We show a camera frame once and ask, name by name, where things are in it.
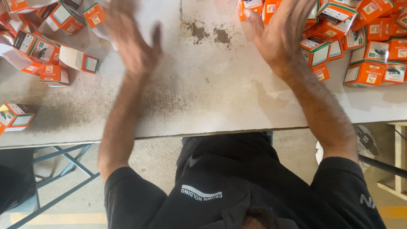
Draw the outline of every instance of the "right hand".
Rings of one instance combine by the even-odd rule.
[[[259,14],[251,9],[244,13],[253,29],[253,43],[273,72],[283,78],[288,71],[303,66],[298,45],[308,16],[316,0],[284,0],[277,12],[270,19],[268,26],[263,26]]]

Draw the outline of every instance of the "left hand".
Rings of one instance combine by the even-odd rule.
[[[107,25],[130,76],[150,75],[161,55],[161,25],[157,23],[150,47],[133,18],[134,1],[112,0],[107,9]]]

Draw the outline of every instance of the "man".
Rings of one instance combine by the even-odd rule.
[[[266,29],[245,9],[254,44],[291,87],[324,148],[311,186],[280,164],[265,135],[231,134],[184,138],[167,196],[128,164],[142,88],[161,54],[160,25],[150,47],[132,6],[111,2],[108,23],[127,71],[98,157],[109,228],[385,228],[358,165],[353,127],[298,50],[314,4],[284,0]]]

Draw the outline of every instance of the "table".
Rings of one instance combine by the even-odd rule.
[[[141,1],[141,33],[150,41],[151,26],[160,20],[165,53],[141,111],[134,114],[139,117],[136,138],[307,126],[290,88],[247,39],[247,24],[239,22],[236,9],[236,0]],[[195,24],[194,36],[179,34],[181,21]],[[0,148],[100,141],[125,70],[122,61],[89,27],[59,40],[100,58],[97,73],[70,69],[70,88],[50,88],[0,60],[0,103],[27,104],[37,113],[27,129],[4,133]],[[351,121],[406,120],[406,85],[342,85],[349,55],[327,64],[331,79],[323,83]]]

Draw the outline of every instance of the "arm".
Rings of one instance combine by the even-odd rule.
[[[111,1],[107,11],[110,34],[127,70],[99,149],[98,169],[103,182],[118,168],[129,166],[142,90],[161,54],[160,25],[155,28],[153,47],[150,47],[138,31],[131,9],[134,9],[133,1]]]
[[[298,45],[315,0],[285,0],[267,28],[261,17],[245,9],[253,28],[253,42],[273,72],[297,97],[312,133],[324,148],[324,158],[358,162],[357,137],[348,117],[323,83],[311,72]]]

